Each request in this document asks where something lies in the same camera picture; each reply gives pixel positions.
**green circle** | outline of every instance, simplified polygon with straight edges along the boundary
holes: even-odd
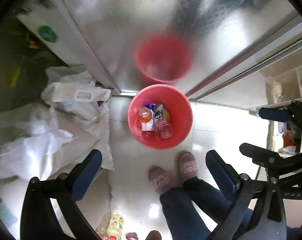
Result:
[[[54,42],[56,43],[58,36],[56,33],[51,29],[50,26],[47,25],[42,25],[38,28],[38,33],[44,39],[45,41],[48,42]]]

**pink slipper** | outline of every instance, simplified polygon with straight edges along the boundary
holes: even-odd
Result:
[[[168,173],[161,167],[154,167],[149,171],[149,182],[159,195],[174,187]]]
[[[190,152],[181,153],[178,161],[180,181],[184,183],[187,179],[198,177],[198,167],[195,157]]]

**dark blue pants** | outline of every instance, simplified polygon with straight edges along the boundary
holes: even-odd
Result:
[[[185,181],[183,188],[174,187],[163,193],[160,202],[173,240],[205,240],[211,233],[191,201],[216,223],[224,218],[232,204],[221,191],[197,177]],[[251,214],[252,210],[248,209],[235,237],[246,229]],[[294,239],[296,230],[288,228],[287,239]]]

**blue bottle cap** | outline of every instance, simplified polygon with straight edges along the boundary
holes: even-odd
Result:
[[[149,109],[153,110],[154,109],[154,105],[152,105],[152,104],[146,105],[146,108],[149,108]]]

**red bucket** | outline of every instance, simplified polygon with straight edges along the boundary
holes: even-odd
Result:
[[[139,109],[147,104],[160,103],[170,114],[172,137],[157,138],[153,131],[142,131],[138,120]],[[133,136],[143,145],[164,150],[177,146],[189,134],[192,126],[192,110],[187,97],[174,87],[157,84],[142,89],[131,101],[128,124]]]
[[[145,39],[136,51],[135,62],[146,84],[172,84],[185,77],[192,67],[186,44],[168,34]]]

